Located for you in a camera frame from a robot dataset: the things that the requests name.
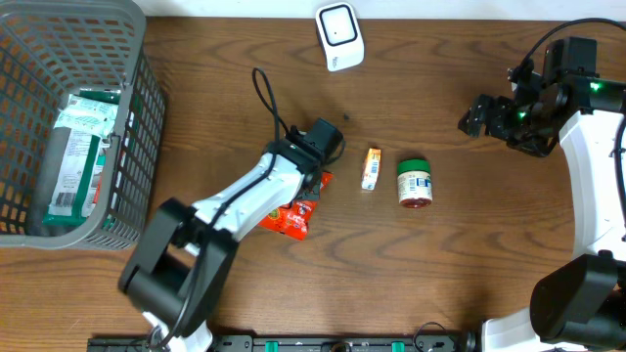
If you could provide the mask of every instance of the small orange box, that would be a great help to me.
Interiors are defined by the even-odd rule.
[[[363,163],[362,189],[371,191],[376,186],[380,173],[380,156],[380,150],[376,148],[370,148],[368,151],[368,155]]]

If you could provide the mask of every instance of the green lid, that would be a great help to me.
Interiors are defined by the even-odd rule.
[[[425,171],[430,173],[430,164],[426,160],[412,159],[405,160],[398,164],[398,175],[407,171]]]

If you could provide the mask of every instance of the gray plastic basket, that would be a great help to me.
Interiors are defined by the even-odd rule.
[[[131,0],[0,0],[0,246],[122,249],[143,232],[165,113]],[[43,226],[67,94],[120,91],[100,200],[77,228]]]

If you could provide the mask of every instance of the jar label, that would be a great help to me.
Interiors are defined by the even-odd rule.
[[[398,176],[398,196],[405,199],[432,200],[432,183],[430,174],[424,171],[407,171]]]

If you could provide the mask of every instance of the white robotic arm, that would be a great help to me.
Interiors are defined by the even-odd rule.
[[[195,218],[204,224],[210,224],[224,201],[266,172],[272,157],[270,153],[264,154],[248,174],[227,189],[211,198],[195,202],[192,205],[196,210]],[[304,175],[298,170],[296,164],[281,155],[276,155],[276,162],[269,176],[235,199],[219,217],[213,229],[216,231],[225,229],[232,234],[235,241],[240,242],[268,213],[292,201],[300,191],[303,180]],[[188,243],[185,250],[195,256],[200,254],[200,248],[194,243]],[[145,311],[143,315],[154,328],[157,328],[161,338],[167,336],[169,326],[166,323],[151,312]],[[212,340],[213,336],[204,322],[189,336],[172,337],[167,347],[174,352],[204,352],[211,345]]]
[[[565,151],[574,203],[576,234],[572,259],[582,254],[597,255],[611,250],[617,260],[626,259],[624,219],[615,178],[614,138],[623,115],[595,110],[577,111],[559,132]],[[482,326],[483,352],[584,351],[585,347],[543,343],[524,308],[505,318],[492,319]]]
[[[257,73],[265,81],[271,106],[256,83]],[[277,207],[296,197],[318,197],[323,168],[345,147],[341,132],[322,118],[307,133],[295,126],[288,130],[265,73],[255,68],[252,81],[274,116],[274,142],[248,174],[217,195],[189,207],[175,199],[162,204],[118,281],[119,289],[154,327],[150,349],[203,352],[210,346],[205,320],[217,304],[240,241]],[[341,152],[331,157],[339,145]],[[168,253],[171,244],[197,257],[193,268]]]

